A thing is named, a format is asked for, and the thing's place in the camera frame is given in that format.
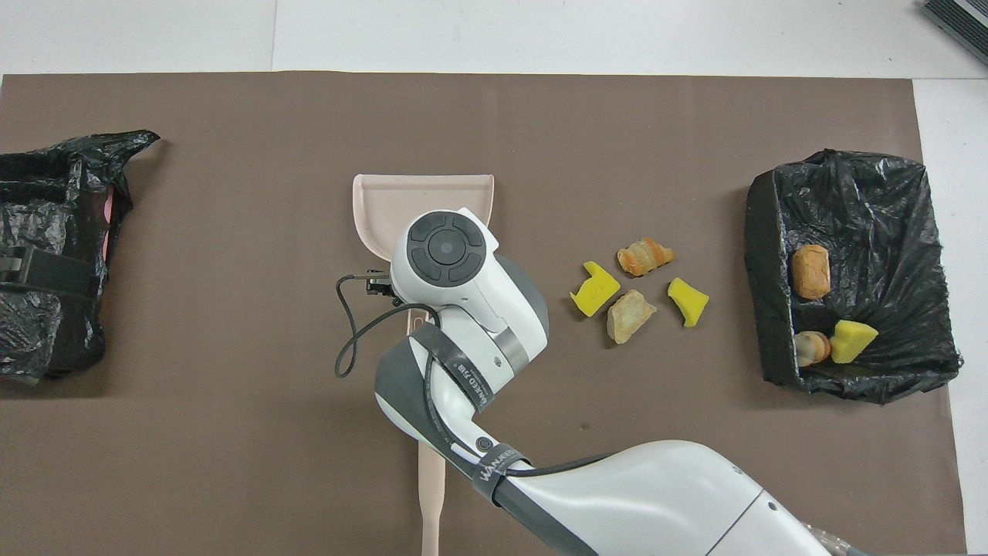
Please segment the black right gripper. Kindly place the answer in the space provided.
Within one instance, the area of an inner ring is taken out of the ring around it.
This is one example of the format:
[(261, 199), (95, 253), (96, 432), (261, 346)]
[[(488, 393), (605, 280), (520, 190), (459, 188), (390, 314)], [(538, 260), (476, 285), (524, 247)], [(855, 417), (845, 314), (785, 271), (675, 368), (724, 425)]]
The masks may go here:
[(391, 305), (398, 307), (402, 305), (402, 299), (393, 289), (391, 275), (377, 269), (368, 269), (366, 273), (366, 293), (368, 296), (382, 296), (391, 299)]

